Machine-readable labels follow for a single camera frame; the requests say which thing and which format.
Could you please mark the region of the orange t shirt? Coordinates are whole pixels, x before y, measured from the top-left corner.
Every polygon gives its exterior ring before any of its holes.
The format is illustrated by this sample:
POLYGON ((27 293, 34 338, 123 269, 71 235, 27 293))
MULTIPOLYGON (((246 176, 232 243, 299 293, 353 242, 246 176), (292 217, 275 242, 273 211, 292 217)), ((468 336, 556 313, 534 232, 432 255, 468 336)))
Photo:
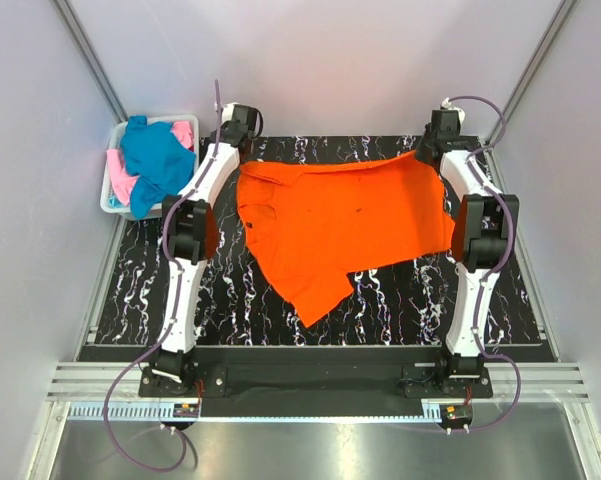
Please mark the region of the orange t shirt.
POLYGON ((412 152, 343 164, 250 161, 236 194, 247 248, 306 327, 352 293, 349 274, 451 246, 444 185, 412 152))

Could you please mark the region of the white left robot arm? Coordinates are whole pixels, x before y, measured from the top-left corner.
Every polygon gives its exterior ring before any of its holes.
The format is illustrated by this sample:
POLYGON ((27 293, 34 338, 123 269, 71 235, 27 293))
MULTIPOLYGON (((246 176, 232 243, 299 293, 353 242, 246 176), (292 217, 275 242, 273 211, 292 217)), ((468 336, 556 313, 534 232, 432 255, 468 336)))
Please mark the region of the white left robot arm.
POLYGON ((194 320, 202 276, 219 244, 214 204, 229 177, 253 151, 263 131, 255 107, 230 103, 219 109, 219 126, 207 154, 180 193, 162 203, 163 253, 169 288, 158 348, 149 357, 149 378, 176 396, 200 384, 196 379, 194 320))

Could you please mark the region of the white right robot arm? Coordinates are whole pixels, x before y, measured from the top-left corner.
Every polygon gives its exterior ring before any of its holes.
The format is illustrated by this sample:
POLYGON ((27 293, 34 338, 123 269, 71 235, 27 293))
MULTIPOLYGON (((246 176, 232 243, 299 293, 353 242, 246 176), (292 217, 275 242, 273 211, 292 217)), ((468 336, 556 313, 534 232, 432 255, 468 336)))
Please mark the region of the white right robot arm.
POLYGON ((432 112, 416 147, 416 159, 431 166, 460 200, 451 238, 458 275, 453 319, 424 388, 476 399, 493 395, 484 333, 492 293, 514 249, 519 199, 503 193, 480 168, 462 139, 463 120, 464 112, 445 101, 432 112))

